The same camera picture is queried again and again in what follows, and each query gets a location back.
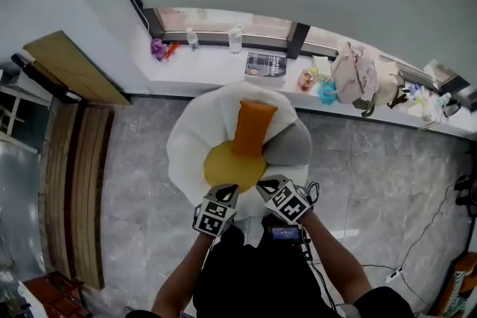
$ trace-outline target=pink bag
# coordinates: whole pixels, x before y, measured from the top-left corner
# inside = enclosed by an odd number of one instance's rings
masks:
[[[374,58],[363,45],[351,46],[346,42],[331,66],[336,86],[336,98],[350,104],[361,98],[370,101],[378,90]]]

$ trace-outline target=person's left arm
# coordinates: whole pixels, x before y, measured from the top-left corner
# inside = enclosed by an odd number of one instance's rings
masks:
[[[199,233],[187,256],[157,292],[153,313],[161,318],[180,316],[192,298],[195,283],[213,240],[212,236]]]

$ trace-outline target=black pants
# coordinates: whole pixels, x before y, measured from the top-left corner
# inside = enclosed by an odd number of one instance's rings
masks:
[[[274,241],[268,232],[268,226],[277,223],[274,219],[262,220],[264,234],[257,248],[244,245],[244,234],[236,226],[222,235],[195,286],[198,318],[296,317],[310,313],[310,308],[322,311],[320,286],[301,250]]]

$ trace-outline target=white cushion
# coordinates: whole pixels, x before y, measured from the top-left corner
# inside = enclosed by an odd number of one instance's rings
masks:
[[[277,107],[264,143],[297,120],[294,107],[284,95],[246,82],[232,83],[192,100],[172,129],[167,154],[169,178],[194,206],[210,189],[203,162],[214,146],[234,139],[242,100]],[[305,185],[308,166],[269,166],[264,177],[272,174],[282,174]],[[256,188],[251,188],[238,198],[236,220],[264,216],[267,210],[263,205]]]

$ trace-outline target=round yellow cushion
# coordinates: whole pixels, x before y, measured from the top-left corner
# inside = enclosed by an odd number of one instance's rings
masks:
[[[232,146],[233,141],[226,141],[213,147],[203,163],[203,172],[211,187],[235,183],[240,192],[245,192],[262,178],[267,163],[262,156],[234,155]]]

